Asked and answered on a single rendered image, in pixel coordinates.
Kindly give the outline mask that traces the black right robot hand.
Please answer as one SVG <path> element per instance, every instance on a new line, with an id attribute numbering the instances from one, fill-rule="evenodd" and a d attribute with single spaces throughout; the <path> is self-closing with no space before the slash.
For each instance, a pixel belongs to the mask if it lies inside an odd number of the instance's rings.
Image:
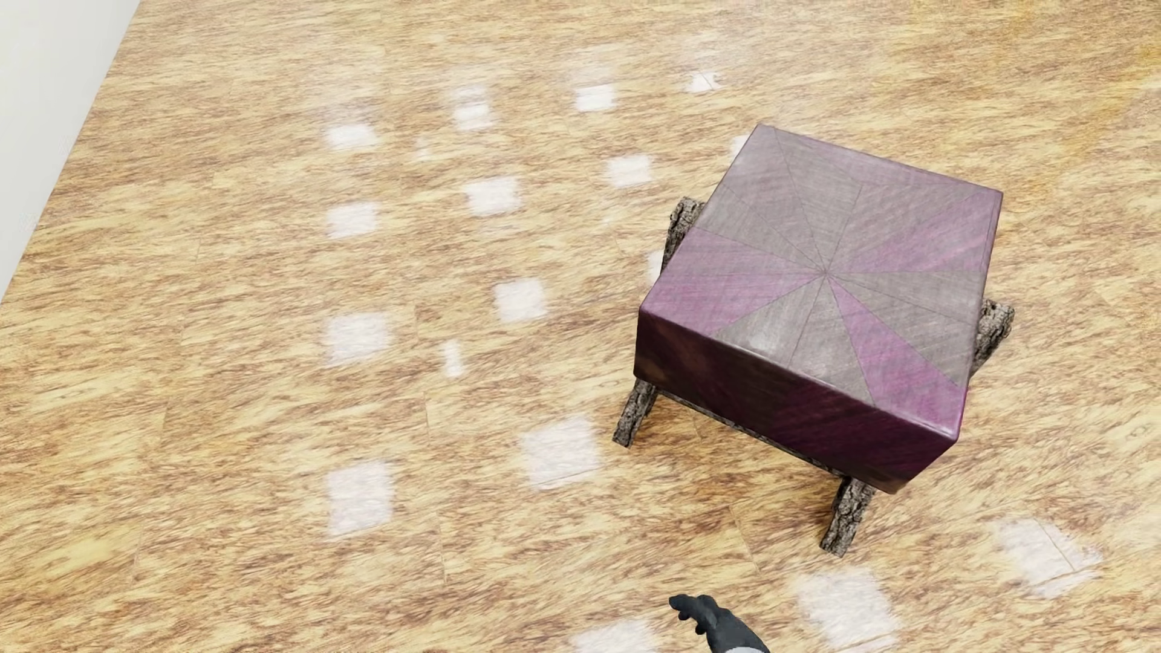
<path id="1" fill-rule="evenodd" d="M 669 597 L 680 620 L 695 620 L 695 633 L 706 638 L 711 653 L 771 653 L 753 630 L 709 595 Z"/>

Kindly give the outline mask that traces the dark purple endtable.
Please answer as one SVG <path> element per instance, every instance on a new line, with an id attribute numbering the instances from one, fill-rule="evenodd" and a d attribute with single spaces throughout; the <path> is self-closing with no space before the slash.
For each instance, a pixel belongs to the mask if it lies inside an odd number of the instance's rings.
<path id="1" fill-rule="evenodd" d="M 877 491 L 959 438 L 1014 308 L 985 297 L 1003 193 L 756 125 L 707 201 L 670 216 L 640 304 L 628 447 L 668 397 L 836 478 L 844 557 Z"/>

